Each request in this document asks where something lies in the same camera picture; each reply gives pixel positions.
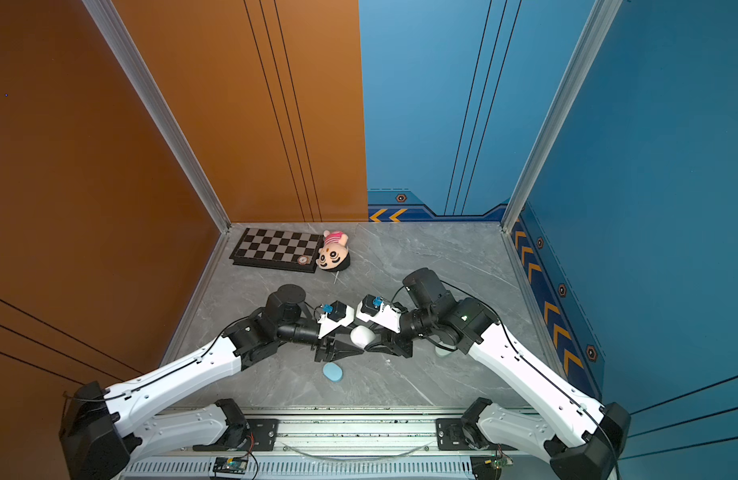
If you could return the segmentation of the mint green earbud case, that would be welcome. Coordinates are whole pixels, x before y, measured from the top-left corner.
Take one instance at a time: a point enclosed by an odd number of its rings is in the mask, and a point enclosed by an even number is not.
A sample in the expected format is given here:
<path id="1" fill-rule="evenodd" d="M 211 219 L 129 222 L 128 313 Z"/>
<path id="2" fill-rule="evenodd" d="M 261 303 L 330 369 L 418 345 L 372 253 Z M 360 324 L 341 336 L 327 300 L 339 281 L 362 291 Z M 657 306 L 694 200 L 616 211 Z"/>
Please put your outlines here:
<path id="1" fill-rule="evenodd" d="M 444 358 L 452 354 L 451 351 L 440 349 L 440 348 L 435 348 L 434 352 L 440 358 Z"/>

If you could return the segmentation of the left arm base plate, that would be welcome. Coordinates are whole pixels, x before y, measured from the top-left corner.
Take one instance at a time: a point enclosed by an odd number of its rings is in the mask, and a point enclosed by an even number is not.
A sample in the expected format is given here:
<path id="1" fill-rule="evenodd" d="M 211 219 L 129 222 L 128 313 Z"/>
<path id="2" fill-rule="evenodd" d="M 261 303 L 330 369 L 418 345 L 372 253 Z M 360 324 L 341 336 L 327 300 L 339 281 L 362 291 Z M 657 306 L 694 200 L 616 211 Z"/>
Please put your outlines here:
<path id="1" fill-rule="evenodd" d="M 208 445 L 194 445 L 197 452 L 271 452 L 274 450 L 279 420 L 258 418 L 247 420 L 244 426 L 229 426 L 221 437 Z"/>

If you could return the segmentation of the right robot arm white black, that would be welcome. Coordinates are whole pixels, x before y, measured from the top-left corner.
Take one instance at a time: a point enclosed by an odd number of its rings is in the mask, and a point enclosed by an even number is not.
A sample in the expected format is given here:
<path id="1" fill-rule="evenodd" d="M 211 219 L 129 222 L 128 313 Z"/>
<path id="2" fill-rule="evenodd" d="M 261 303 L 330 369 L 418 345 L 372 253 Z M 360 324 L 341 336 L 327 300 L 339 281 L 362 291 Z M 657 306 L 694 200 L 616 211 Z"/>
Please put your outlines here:
<path id="1" fill-rule="evenodd" d="M 433 270 L 412 272 L 402 288 L 411 310 L 374 295 L 358 305 L 357 319 L 378 330 L 366 350 L 407 356 L 414 340 L 428 340 L 488 368 L 534 411 L 515 413 L 478 398 L 460 418 L 470 448 L 507 445 L 548 463 L 559 479 L 620 478 L 631 423 L 622 406 L 602 404 L 572 386 L 525 348 L 495 309 L 470 293 L 456 299 L 459 287 Z"/>

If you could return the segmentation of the white earbud case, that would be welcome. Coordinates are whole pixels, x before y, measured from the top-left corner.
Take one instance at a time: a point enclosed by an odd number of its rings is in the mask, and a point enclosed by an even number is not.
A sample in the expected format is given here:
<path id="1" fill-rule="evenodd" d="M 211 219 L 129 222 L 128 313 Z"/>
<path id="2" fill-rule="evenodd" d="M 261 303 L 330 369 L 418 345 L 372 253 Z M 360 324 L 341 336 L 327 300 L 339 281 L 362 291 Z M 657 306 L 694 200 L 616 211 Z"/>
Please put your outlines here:
<path id="1" fill-rule="evenodd" d="M 375 339 L 376 334 L 365 326 L 356 326 L 350 333 L 351 342 L 361 349 L 365 349 Z"/>

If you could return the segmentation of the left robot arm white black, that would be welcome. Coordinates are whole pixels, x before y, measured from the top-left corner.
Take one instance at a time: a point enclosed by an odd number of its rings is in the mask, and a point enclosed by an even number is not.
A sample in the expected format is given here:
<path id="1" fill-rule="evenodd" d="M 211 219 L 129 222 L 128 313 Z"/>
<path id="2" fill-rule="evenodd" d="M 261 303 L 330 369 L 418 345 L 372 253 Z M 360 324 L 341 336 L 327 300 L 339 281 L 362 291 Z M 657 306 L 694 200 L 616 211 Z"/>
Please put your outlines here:
<path id="1" fill-rule="evenodd" d="M 335 332 L 355 318 L 335 301 L 315 315 L 305 291 L 278 288 L 265 306 L 232 321 L 212 341 L 157 370 L 109 387 L 93 381 L 67 395 L 59 439 L 73 479 L 111 479 L 146 446 L 143 429 L 165 408 L 277 353 L 285 343 L 310 345 L 319 361 L 358 353 Z"/>

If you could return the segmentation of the blue earbud case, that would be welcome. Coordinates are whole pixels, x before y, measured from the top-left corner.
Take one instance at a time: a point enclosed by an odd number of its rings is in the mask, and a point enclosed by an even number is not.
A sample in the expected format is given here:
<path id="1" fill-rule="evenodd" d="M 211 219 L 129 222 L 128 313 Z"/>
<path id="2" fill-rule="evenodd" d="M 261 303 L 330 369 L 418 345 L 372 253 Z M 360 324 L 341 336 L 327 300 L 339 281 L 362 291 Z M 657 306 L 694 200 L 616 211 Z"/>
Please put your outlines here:
<path id="1" fill-rule="evenodd" d="M 328 362 L 323 365 L 323 375 L 331 382 L 339 382 L 343 378 L 343 370 L 339 365 Z"/>

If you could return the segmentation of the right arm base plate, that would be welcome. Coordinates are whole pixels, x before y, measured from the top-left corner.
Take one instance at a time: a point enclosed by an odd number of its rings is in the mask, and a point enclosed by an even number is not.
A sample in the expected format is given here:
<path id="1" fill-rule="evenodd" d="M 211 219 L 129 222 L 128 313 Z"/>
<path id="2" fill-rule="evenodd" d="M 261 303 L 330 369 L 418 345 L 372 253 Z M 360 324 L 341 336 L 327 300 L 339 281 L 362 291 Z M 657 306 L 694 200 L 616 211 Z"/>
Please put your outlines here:
<path id="1" fill-rule="evenodd" d="M 515 452 L 509 445 L 494 443 L 472 444 L 465 435 L 463 424 L 459 418 L 437 418 L 434 421 L 437 448 L 440 451 L 496 451 Z"/>

